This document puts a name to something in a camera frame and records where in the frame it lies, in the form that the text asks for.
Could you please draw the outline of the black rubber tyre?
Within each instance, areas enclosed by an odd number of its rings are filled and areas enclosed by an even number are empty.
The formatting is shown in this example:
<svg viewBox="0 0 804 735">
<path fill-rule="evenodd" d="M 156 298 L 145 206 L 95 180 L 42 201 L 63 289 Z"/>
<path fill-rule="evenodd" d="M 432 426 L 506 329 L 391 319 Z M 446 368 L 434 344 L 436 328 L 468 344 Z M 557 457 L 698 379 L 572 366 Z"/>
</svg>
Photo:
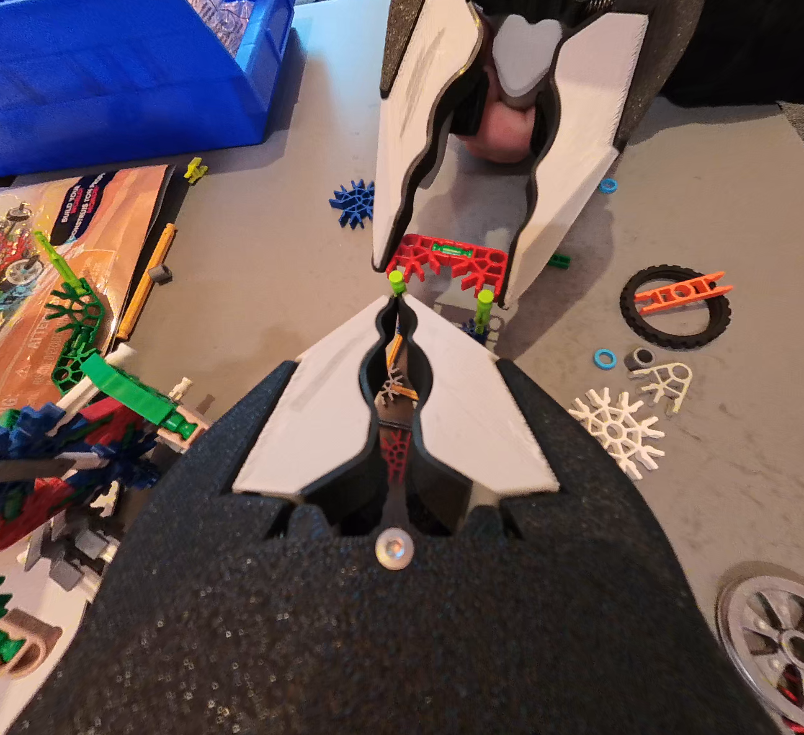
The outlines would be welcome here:
<svg viewBox="0 0 804 735">
<path fill-rule="evenodd" d="M 719 338 L 730 324 L 731 308 L 727 298 L 728 294 L 720 298 L 644 317 L 639 315 L 634 302 L 634 295 L 640 291 L 658 288 L 668 283 L 705 274 L 710 273 L 700 273 L 692 268 L 676 265 L 657 265 L 644 268 L 629 278 L 621 291 L 619 308 L 622 318 L 628 327 L 643 341 L 657 345 L 659 348 L 673 351 L 691 351 L 709 345 L 709 343 Z M 700 331 L 690 334 L 673 334 L 657 328 L 653 323 L 653 319 L 656 316 L 693 306 L 704 306 L 708 312 L 708 324 Z"/>
</svg>

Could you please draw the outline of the orange ladder connector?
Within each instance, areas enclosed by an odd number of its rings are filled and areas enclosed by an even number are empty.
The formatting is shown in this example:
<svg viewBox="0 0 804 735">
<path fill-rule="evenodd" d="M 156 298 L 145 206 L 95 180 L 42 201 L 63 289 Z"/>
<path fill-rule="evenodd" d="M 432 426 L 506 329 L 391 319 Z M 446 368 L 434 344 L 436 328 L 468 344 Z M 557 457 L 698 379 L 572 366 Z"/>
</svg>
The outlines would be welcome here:
<svg viewBox="0 0 804 735">
<path fill-rule="evenodd" d="M 644 317 L 720 298 L 733 289 L 731 285 L 719 284 L 723 277 L 724 272 L 721 271 L 643 290 L 634 295 L 634 302 L 639 315 Z"/>
</svg>

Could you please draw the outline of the white fan connector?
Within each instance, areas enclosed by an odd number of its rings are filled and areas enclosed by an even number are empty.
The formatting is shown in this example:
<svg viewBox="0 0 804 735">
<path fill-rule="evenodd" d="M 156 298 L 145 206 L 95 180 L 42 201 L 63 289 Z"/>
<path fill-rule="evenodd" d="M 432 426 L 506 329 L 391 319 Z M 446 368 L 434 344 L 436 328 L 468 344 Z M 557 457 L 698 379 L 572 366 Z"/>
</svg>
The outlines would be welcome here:
<svg viewBox="0 0 804 735">
<path fill-rule="evenodd" d="M 681 362 L 657 364 L 633 370 L 629 378 L 637 381 L 638 391 L 649 396 L 652 406 L 666 400 L 665 413 L 674 416 L 682 408 L 693 377 L 692 369 Z"/>
</svg>

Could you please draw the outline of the long yellow rod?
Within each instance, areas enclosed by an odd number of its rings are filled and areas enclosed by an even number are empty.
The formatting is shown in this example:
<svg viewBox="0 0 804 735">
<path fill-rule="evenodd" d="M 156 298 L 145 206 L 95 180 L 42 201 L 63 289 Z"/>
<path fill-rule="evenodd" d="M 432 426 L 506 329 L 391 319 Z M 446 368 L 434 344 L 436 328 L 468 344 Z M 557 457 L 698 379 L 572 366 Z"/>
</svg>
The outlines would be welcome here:
<svg viewBox="0 0 804 735">
<path fill-rule="evenodd" d="M 166 256 L 173 244 L 176 233 L 177 228 L 175 224 L 166 224 L 147 262 L 144 274 L 135 288 L 133 297 L 126 308 L 126 312 L 116 329 L 116 340 L 122 342 L 129 340 L 146 306 L 152 289 L 155 287 L 147 275 L 148 268 L 157 264 L 165 264 Z"/>
</svg>

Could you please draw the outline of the white snowflake connector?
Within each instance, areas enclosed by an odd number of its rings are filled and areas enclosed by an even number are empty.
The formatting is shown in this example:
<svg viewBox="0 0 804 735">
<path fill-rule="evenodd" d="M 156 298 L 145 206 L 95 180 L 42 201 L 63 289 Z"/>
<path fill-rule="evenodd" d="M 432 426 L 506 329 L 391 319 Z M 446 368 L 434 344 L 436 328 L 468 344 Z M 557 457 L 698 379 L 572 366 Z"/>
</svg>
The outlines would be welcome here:
<svg viewBox="0 0 804 735">
<path fill-rule="evenodd" d="M 613 397 L 608 388 L 589 389 L 585 398 L 575 398 L 568 413 L 613 458 L 623 473 L 642 480 L 644 470 L 658 469 L 656 459 L 665 452 L 652 444 L 665 437 L 656 416 L 638 419 L 641 400 L 631 401 L 628 392 Z"/>
</svg>

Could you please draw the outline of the multicolour construction toy model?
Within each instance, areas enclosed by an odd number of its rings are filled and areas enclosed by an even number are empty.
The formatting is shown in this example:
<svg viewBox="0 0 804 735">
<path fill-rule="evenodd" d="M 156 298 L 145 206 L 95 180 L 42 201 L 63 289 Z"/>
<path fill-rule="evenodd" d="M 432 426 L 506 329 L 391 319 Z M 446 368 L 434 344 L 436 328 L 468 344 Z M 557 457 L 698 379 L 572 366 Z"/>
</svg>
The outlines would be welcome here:
<svg viewBox="0 0 804 735">
<path fill-rule="evenodd" d="M 52 373 L 59 400 L 2 413 L 1 546 L 23 541 L 25 572 L 44 562 L 61 591 L 91 601 L 119 548 L 119 494 L 152 488 L 155 447 L 185 453 L 209 424 L 181 404 L 190 380 L 164 394 L 122 368 L 130 348 L 95 348 L 102 301 L 44 233 L 34 236 L 61 278 L 46 318 L 69 336 Z"/>
</svg>

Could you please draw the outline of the blue snowflake connector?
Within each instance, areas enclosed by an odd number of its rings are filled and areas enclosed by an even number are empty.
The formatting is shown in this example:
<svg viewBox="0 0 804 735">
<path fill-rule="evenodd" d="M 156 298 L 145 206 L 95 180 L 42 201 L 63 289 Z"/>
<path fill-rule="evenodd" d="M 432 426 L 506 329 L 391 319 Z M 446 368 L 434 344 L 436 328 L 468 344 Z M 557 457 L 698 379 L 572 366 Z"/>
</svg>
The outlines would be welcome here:
<svg viewBox="0 0 804 735">
<path fill-rule="evenodd" d="M 354 230 L 365 228 L 365 221 L 373 219 L 375 184 L 351 181 L 351 188 L 341 186 L 329 199 L 331 208 L 339 211 L 338 223 L 341 227 Z"/>
</svg>

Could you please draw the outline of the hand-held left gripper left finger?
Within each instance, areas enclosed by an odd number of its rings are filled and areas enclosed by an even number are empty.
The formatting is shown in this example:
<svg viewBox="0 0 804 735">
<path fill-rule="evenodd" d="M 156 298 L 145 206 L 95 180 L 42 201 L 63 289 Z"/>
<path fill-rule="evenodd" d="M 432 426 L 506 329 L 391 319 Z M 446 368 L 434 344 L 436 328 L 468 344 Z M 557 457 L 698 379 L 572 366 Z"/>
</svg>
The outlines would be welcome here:
<svg viewBox="0 0 804 735">
<path fill-rule="evenodd" d="M 233 492 L 298 500 L 369 453 L 396 325 L 397 300 L 380 297 L 296 358 Z"/>
</svg>

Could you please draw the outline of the person's right hand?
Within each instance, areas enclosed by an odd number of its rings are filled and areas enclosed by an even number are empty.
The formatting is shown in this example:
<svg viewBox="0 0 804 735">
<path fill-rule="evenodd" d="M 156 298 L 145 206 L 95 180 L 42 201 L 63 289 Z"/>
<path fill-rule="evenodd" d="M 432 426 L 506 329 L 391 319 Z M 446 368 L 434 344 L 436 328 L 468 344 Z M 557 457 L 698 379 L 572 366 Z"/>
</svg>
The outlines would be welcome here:
<svg viewBox="0 0 804 735">
<path fill-rule="evenodd" d="M 536 107 L 518 109 L 489 97 L 476 134 L 459 136 L 468 152 L 484 161 L 514 165 L 531 151 Z"/>
</svg>

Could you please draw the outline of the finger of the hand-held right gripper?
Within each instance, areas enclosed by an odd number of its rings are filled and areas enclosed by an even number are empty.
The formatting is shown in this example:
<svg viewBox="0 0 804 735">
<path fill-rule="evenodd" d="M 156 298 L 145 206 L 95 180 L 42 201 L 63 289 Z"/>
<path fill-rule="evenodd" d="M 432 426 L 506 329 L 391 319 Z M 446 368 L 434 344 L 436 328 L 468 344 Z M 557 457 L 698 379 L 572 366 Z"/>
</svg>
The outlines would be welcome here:
<svg viewBox="0 0 804 735">
<path fill-rule="evenodd" d="M 372 267 L 405 235 L 416 191 L 437 172 L 454 115 L 477 104 L 484 28 L 467 0 L 425 0 L 393 85 L 380 101 Z"/>
<path fill-rule="evenodd" d="M 515 305 L 543 271 L 618 157 L 615 135 L 648 26 L 648 15 L 608 12 L 557 46 L 540 111 L 547 140 L 510 245 L 502 307 Z"/>
</svg>

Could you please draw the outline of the silver spoked wheel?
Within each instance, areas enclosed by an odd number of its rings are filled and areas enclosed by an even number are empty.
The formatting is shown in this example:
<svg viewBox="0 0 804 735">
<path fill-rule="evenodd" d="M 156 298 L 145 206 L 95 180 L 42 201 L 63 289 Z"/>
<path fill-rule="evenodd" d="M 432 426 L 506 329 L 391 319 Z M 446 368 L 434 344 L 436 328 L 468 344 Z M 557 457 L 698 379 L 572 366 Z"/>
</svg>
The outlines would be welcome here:
<svg viewBox="0 0 804 735">
<path fill-rule="evenodd" d="M 802 577 L 734 577 L 716 601 L 716 628 L 731 664 L 785 733 L 803 733 Z"/>
</svg>

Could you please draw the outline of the rod frame with lime posts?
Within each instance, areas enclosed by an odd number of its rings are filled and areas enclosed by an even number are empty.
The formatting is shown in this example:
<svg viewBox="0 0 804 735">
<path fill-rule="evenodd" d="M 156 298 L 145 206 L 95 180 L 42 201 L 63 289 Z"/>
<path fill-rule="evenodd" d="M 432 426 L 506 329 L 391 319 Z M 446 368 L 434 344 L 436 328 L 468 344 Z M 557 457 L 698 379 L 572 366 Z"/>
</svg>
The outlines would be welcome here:
<svg viewBox="0 0 804 735">
<path fill-rule="evenodd" d="M 388 274 L 388 281 L 395 297 L 399 298 L 406 292 L 407 283 L 400 271 L 393 269 Z M 487 345 L 490 334 L 491 309 L 494 299 L 495 295 L 492 290 L 482 289 L 477 295 L 474 316 L 461 325 L 461 330 L 482 346 Z M 397 359 L 403 348 L 403 342 L 404 337 L 401 335 L 400 323 L 398 322 L 396 334 L 386 352 L 387 379 L 376 397 L 376 401 L 383 407 L 387 407 L 388 403 L 393 403 L 397 397 L 406 397 L 413 404 L 418 401 L 417 393 L 405 383 L 406 378 L 397 366 Z"/>
</svg>

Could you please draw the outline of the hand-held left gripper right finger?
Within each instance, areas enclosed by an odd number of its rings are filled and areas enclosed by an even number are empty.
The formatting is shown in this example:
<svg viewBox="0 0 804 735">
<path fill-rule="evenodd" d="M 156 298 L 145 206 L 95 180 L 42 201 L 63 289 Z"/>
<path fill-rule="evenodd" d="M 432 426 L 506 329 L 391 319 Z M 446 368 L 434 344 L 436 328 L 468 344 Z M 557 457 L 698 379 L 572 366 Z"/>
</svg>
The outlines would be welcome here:
<svg viewBox="0 0 804 735">
<path fill-rule="evenodd" d="M 558 491 L 497 356 L 410 295 L 399 300 L 399 327 L 424 456 L 495 499 Z"/>
</svg>

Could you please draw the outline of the toy instruction booklet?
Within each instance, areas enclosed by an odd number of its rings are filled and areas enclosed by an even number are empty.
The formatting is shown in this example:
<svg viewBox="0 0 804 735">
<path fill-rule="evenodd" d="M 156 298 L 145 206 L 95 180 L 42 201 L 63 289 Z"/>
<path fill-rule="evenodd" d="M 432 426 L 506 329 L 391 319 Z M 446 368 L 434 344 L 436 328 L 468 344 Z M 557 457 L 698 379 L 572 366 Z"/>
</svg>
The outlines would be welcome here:
<svg viewBox="0 0 804 735">
<path fill-rule="evenodd" d="M 107 170 L 2 189 L 1 401 L 56 402 L 53 372 L 80 323 L 114 341 L 172 166 Z"/>
</svg>

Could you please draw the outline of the red connector bridge green rod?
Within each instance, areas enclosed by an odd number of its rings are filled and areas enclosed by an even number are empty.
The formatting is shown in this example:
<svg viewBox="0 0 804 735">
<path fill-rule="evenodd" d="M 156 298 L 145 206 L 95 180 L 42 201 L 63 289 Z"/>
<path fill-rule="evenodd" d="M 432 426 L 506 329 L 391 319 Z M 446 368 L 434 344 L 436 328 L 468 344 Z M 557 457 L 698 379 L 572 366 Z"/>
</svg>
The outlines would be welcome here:
<svg viewBox="0 0 804 735">
<path fill-rule="evenodd" d="M 495 302 L 500 302 L 508 255 L 483 245 L 408 233 L 392 255 L 386 273 L 399 271 L 405 282 L 409 282 L 412 276 L 424 281 L 425 267 L 435 275 L 440 274 L 442 267 L 448 267 L 453 278 L 461 278 L 462 290 L 472 289 L 478 297 L 488 289 Z"/>
</svg>

